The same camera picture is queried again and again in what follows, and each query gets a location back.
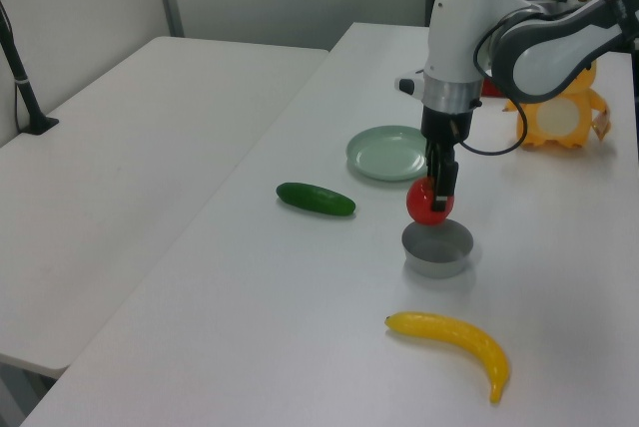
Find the yellow banana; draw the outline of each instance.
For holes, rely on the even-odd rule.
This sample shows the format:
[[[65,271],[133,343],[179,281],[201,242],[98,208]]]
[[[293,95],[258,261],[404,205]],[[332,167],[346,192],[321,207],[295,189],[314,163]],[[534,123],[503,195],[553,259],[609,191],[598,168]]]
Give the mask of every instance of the yellow banana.
[[[426,337],[457,345],[484,365],[490,378],[490,402],[499,402],[510,376],[508,359],[497,342],[468,322],[426,312],[398,312],[386,318],[386,325],[400,334]]]

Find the bowl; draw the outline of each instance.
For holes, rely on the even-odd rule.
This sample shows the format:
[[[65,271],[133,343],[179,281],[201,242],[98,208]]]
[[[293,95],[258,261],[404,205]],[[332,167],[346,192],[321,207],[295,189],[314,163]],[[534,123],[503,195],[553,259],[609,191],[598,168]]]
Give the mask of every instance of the bowl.
[[[406,264],[435,279],[453,277],[470,266],[473,247],[470,231],[451,219],[437,225],[413,222],[401,235]]]

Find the cucumber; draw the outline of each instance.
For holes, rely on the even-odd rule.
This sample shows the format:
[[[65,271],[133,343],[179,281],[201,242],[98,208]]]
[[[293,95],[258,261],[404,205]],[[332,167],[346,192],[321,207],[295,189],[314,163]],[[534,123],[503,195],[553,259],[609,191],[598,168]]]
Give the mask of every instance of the cucumber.
[[[287,205],[306,211],[330,215],[351,215],[355,203],[340,193],[304,183],[283,183],[276,189]]]

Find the red tomato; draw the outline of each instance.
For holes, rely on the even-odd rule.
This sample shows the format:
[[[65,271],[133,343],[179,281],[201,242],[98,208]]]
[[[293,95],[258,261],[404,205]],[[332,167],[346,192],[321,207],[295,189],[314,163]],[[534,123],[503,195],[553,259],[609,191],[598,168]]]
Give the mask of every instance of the red tomato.
[[[442,212],[432,210],[433,200],[434,179],[428,177],[415,181],[406,196],[406,207],[408,208],[410,217],[420,224],[433,225],[443,222],[452,211],[455,196],[448,197],[446,209]]]

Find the yellow toy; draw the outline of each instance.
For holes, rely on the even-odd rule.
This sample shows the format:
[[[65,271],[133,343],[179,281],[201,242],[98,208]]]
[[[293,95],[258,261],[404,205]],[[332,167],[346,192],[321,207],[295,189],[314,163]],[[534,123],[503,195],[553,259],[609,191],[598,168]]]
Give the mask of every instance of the yellow toy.
[[[387,317],[385,324],[400,334],[448,342],[467,350],[483,363],[490,378],[490,402],[501,399],[510,377],[508,359],[484,331],[463,320],[429,312],[398,312]]]
[[[524,145],[541,146],[555,142],[565,148],[580,148],[588,141],[588,132],[593,129],[599,141],[610,131],[608,105],[590,88],[595,81],[597,65],[594,61],[583,70],[568,87],[555,98],[539,104],[522,104],[528,119],[528,135]],[[504,111],[514,111],[508,101]],[[599,114],[592,119],[592,110]],[[523,130],[521,118],[517,122],[517,137]]]

